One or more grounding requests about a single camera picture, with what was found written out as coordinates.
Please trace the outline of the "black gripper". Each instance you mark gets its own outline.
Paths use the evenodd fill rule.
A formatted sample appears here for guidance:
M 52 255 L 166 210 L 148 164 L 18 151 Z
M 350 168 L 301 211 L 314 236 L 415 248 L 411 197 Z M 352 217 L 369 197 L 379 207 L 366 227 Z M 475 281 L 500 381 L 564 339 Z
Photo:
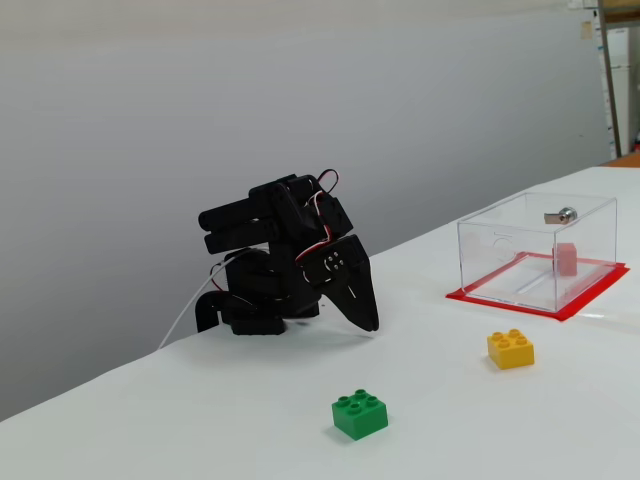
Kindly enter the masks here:
M 364 331 L 379 329 L 371 267 L 359 237 L 348 235 L 343 246 L 326 246 L 301 260 L 304 279 Z

